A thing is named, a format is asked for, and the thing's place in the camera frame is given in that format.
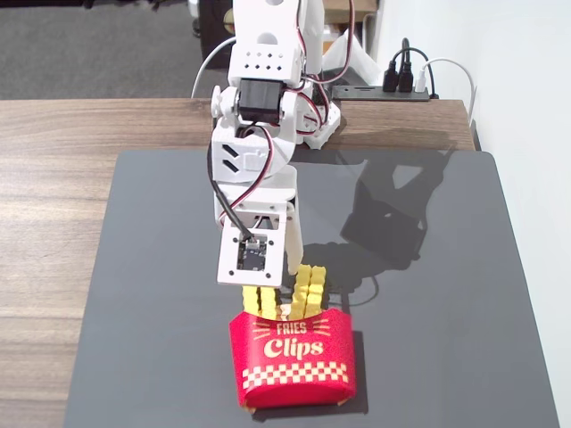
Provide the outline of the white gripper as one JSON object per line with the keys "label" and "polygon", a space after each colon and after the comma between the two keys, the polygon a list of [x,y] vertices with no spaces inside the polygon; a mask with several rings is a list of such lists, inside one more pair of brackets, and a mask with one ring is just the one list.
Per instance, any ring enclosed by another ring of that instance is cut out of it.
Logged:
{"label": "white gripper", "polygon": [[270,230],[284,227],[288,273],[296,275],[303,257],[297,170],[284,167],[276,173],[233,172],[219,167],[214,169],[212,181],[218,226]]}

